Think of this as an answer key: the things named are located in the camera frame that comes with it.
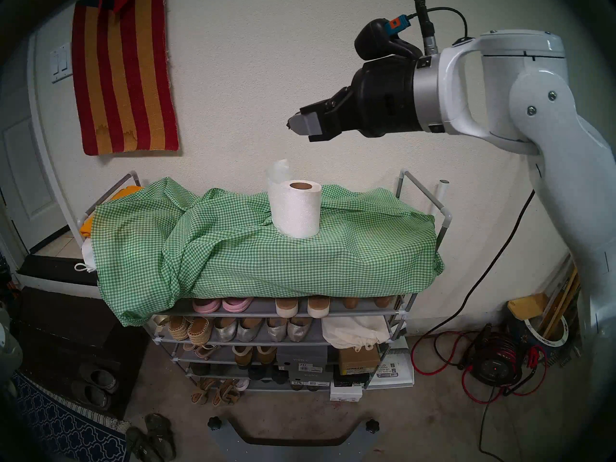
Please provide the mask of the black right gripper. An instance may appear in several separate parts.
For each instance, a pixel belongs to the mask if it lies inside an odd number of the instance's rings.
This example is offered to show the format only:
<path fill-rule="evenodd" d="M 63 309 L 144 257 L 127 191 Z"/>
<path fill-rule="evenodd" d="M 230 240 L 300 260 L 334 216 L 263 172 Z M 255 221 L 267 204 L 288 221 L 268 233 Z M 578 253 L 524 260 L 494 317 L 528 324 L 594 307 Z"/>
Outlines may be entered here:
<path fill-rule="evenodd" d="M 363 64 L 353 76 L 351 87 L 343 87 L 334 96 L 301 108 L 287 121 L 287 127 L 311 142 L 330 141 L 347 131 L 359 131 L 365 137 L 419 132 L 413 93 L 417 59 L 387 56 Z M 335 108 L 352 91 L 353 119 Z"/>

